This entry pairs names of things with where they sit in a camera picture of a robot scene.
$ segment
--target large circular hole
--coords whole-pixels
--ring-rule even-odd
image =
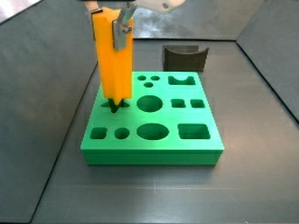
[[[138,79],[140,81],[144,81],[144,80],[145,80],[145,77],[144,77],[142,75],[140,75],[140,76],[137,76],[137,79]]]
[[[126,128],[116,129],[114,137],[117,139],[125,139],[129,136],[129,130]]]
[[[145,95],[138,98],[136,106],[148,113],[157,111],[162,107],[161,99],[153,95]]]
[[[153,84],[152,82],[146,82],[146,83],[144,84],[144,86],[145,86],[146,88],[150,88],[153,85],[154,85],[154,84]]]
[[[169,130],[158,123],[146,123],[141,125],[136,134],[145,140],[160,140],[169,134]]]

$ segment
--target green block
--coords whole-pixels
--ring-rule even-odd
[[[198,75],[133,72],[114,114],[100,87],[79,148],[89,165],[214,165],[224,147]]]

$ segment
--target table surface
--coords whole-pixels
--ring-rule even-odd
[[[233,42],[134,42],[134,70],[162,69],[162,45],[209,47],[200,79],[225,151],[216,166],[85,164],[92,75],[31,223],[299,221],[299,129]]]

